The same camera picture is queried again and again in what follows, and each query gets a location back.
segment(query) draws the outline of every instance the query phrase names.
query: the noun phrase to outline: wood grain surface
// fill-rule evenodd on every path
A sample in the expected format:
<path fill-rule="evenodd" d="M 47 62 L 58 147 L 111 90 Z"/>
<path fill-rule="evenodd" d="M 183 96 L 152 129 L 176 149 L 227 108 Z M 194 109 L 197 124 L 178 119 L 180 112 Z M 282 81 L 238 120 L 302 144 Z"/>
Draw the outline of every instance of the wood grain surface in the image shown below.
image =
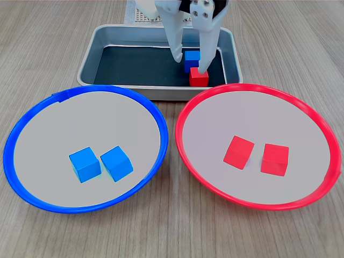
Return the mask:
<path fill-rule="evenodd" d="M 16 122 L 51 94 L 78 86 L 93 30 L 123 23 L 125 1 L 0 1 L 0 148 Z M 306 101 L 344 149 L 344 2 L 234 1 L 244 82 Z M 0 171 L 0 257 L 344 257 L 344 180 L 320 201 L 266 212 L 228 202 L 190 175 L 174 130 L 184 103 L 156 103 L 170 144 L 157 175 L 118 205 L 49 213 L 24 202 Z"/>

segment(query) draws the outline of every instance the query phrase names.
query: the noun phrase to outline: metal tray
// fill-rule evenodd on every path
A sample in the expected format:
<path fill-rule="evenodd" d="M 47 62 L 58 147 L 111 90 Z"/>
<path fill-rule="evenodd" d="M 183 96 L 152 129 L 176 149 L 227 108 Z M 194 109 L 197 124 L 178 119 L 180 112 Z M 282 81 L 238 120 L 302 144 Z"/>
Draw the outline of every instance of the metal tray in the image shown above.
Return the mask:
<path fill-rule="evenodd" d="M 199 49 L 198 31 L 184 27 L 182 44 L 183 50 Z M 147 48 L 150 54 L 143 51 Z M 213 86 L 242 82 L 233 35 L 225 28 L 221 28 L 217 56 L 208 70 L 212 87 L 189 86 L 183 60 L 176 63 L 168 48 L 163 26 L 99 26 L 77 81 L 83 86 L 107 84 L 132 89 L 155 101 L 188 101 Z"/>

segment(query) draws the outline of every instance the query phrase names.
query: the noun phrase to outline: blue rim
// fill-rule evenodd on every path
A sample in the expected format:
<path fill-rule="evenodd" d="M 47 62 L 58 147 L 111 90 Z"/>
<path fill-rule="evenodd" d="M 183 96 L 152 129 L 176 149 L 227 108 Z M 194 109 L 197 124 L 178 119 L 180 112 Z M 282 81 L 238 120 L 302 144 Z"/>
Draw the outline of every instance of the blue rim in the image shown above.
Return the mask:
<path fill-rule="evenodd" d="M 161 143 L 160 143 L 160 150 L 159 150 L 158 157 L 152 169 L 148 173 L 148 175 L 139 184 L 137 184 L 133 189 L 126 192 L 125 194 L 117 197 L 116 199 L 108 201 L 106 203 L 101 203 L 101 204 L 87 206 L 87 207 L 61 207 L 61 206 L 56 206 L 56 205 L 43 202 L 39 200 L 38 198 L 34 197 L 32 194 L 30 194 L 23 187 L 23 185 L 19 181 L 19 178 L 17 177 L 17 173 L 15 170 L 15 163 L 14 163 L 14 154 L 15 154 L 15 147 L 16 147 L 16 143 L 19 138 L 19 135 L 24 129 L 24 127 L 27 125 L 27 123 L 36 114 L 38 114 L 40 111 L 50 106 L 51 104 L 56 103 L 56 102 L 63 102 L 71 97 L 74 97 L 83 93 L 87 93 L 87 92 L 93 92 L 93 91 L 107 91 L 107 92 L 113 92 L 113 93 L 124 95 L 140 103 L 152 114 L 160 131 Z M 160 112 L 160 110 L 148 98 L 142 96 L 141 94 L 135 91 L 112 86 L 112 85 L 81 86 L 81 87 L 68 89 L 68 90 L 51 95 L 49 98 L 45 99 L 44 101 L 38 103 L 36 106 L 31 108 L 22 117 L 19 120 L 19 122 L 17 122 L 17 124 L 15 125 L 15 127 L 13 128 L 12 132 L 10 133 L 7 139 L 7 142 L 4 148 L 3 164 L 4 164 L 5 175 L 12 189 L 26 202 L 40 209 L 51 211 L 51 212 L 70 213 L 70 214 L 71 213 L 85 213 L 85 212 L 101 210 L 109 206 L 115 205 L 131 197 L 133 194 L 139 191 L 143 186 L 145 186 L 152 179 L 152 177 L 156 174 L 156 172 L 162 165 L 162 162 L 166 156 L 167 147 L 168 147 L 168 129 L 167 129 L 166 121 L 162 113 Z"/>

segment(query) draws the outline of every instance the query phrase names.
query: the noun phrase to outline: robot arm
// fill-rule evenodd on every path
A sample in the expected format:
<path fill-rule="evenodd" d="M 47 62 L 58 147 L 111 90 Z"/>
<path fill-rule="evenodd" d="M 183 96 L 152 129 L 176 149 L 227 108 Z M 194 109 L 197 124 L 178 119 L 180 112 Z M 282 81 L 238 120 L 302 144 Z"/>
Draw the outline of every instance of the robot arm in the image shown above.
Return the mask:
<path fill-rule="evenodd" d="M 216 55 L 223 18 L 229 8 L 228 0 L 155 0 L 164 25 L 168 44 L 176 62 L 182 60 L 183 12 L 191 14 L 192 26 L 199 31 L 200 61 L 203 74 Z"/>

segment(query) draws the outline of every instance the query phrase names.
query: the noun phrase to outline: stacked cubes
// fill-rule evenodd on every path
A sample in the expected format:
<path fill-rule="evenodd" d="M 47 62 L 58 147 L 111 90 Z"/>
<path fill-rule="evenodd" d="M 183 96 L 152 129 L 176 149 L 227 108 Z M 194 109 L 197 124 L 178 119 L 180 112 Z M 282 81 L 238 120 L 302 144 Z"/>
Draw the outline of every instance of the stacked cubes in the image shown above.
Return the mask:
<path fill-rule="evenodd" d="M 101 164 L 90 147 L 71 154 L 69 158 L 81 183 L 102 173 Z M 130 159 L 119 146 L 103 154 L 101 160 L 115 182 L 134 171 Z"/>
<path fill-rule="evenodd" d="M 207 87 L 209 83 L 208 72 L 200 74 L 198 66 L 200 61 L 200 51 L 185 51 L 184 69 L 190 73 L 189 82 L 192 87 Z"/>

